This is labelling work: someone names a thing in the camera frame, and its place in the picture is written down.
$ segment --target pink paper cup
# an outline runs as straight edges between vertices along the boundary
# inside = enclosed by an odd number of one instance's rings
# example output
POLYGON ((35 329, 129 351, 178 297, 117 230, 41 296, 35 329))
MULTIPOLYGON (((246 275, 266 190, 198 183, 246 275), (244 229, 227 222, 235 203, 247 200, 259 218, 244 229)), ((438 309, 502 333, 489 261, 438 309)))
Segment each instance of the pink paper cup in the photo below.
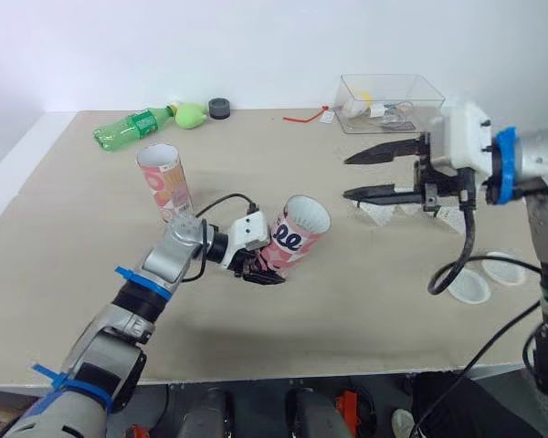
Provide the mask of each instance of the pink paper cup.
POLYGON ((286 276, 331 228, 329 212, 309 196, 292 196, 270 227, 270 243, 258 256, 261 270, 286 276))
POLYGON ((138 152, 136 163, 142 170, 153 199, 165 222, 192 209, 178 150, 169 144, 154 144, 138 152))

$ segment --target plastic container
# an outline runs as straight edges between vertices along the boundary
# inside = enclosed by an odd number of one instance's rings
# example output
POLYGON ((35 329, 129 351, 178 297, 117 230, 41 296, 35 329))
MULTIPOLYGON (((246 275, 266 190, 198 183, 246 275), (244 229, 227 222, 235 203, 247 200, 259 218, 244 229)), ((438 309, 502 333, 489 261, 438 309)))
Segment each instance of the plastic container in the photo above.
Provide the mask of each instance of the plastic container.
POLYGON ((485 278, 464 267, 447 287, 450 295, 465 304, 481 304, 490 299, 490 286, 485 278))
POLYGON ((130 141, 157 132, 174 113, 175 108, 172 106, 147 108, 111 125, 100 126, 93 131, 93 138, 103 150, 116 151, 130 141))
POLYGON ((420 75, 342 75, 333 109, 347 134, 423 132, 444 101, 420 75))
MULTIPOLYGON (((514 255, 501 251, 493 251, 487 255, 515 258, 514 255)), ((504 286, 518 286, 526 281, 526 270, 522 266, 496 260, 483 260, 481 266, 490 278, 504 286)))

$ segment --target clear plastic box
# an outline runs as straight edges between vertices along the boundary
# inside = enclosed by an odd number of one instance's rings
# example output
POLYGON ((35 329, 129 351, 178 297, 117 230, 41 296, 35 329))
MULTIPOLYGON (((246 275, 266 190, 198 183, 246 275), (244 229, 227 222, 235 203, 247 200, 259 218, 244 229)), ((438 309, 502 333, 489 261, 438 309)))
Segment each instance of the clear plastic box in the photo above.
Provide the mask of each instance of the clear plastic box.
POLYGON ((333 109, 347 134, 423 132, 444 101, 420 75, 342 75, 333 109))

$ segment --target red object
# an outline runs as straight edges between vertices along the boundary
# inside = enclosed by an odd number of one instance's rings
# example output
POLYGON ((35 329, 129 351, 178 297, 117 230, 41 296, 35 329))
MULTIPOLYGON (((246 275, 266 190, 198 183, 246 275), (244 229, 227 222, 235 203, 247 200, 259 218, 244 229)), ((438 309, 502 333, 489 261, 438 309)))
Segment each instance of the red object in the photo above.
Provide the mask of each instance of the red object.
POLYGON ((361 424, 361 421, 357 418, 357 393, 343 391, 343 395, 337 397, 335 406, 345 420, 345 424, 347 424, 351 435, 357 437, 357 426, 361 424))
POLYGON ((125 438, 150 438, 148 429, 138 424, 133 424, 124 434, 125 438))
POLYGON ((310 119, 293 119, 292 117, 283 117, 282 119, 286 121, 297 121, 298 123, 308 123, 310 121, 315 120, 317 117, 319 117, 323 112, 325 112, 328 109, 329 107, 327 105, 323 105, 322 109, 319 112, 317 112, 314 116, 312 116, 310 119))

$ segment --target blue ring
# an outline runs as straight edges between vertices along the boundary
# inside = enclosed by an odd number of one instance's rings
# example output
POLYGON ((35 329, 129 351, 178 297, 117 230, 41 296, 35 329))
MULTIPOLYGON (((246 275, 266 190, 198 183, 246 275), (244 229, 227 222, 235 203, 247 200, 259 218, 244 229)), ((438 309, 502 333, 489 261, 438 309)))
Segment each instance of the blue ring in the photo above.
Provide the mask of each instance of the blue ring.
POLYGON ((147 289, 152 290, 152 292, 156 292, 166 301, 169 301, 172 297, 171 293, 168 290, 166 290, 164 287, 158 286, 156 283, 154 283, 152 280, 149 280, 148 278, 144 278, 143 276, 134 274, 134 271, 132 271, 131 269, 126 269, 125 267, 118 266, 116 267, 115 271, 121 276, 123 276, 125 280, 133 281, 134 283, 137 283, 140 286, 144 286, 147 289))
POLYGON ((85 381, 74 381, 74 380, 68 381, 67 377, 69 375, 67 373, 65 372, 56 373, 53 370, 50 370, 47 367, 43 367, 42 365, 38 363, 34 364, 32 369, 50 378, 52 380, 51 386, 55 389, 55 391, 64 391, 65 388, 77 388, 78 390, 88 392, 100 398, 106 405, 106 410, 108 412, 111 411, 111 405, 113 401, 111 400, 111 396, 102 388, 92 385, 90 383, 87 383, 85 381))
POLYGON ((513 180, 515 177, 515 156, 513 143, 517 140, 515 127, 499 132, 495 136, 495 142, 501 153, 501 187, 497 205, 504 205, 512 199, 513 180))
POLYGON ((92 385, 90 383, 86 383, 85 381, 65 381, 62 385, 61 390, 64 390, 66 387, 77 388, 78 390, 89 392, 90 394, 95 395, 96 397, 100 398, 102 402, 104 402, 104 404, 106 405, 106 410, 108 412, 111 411, 111 397, 102 388, 92 385))

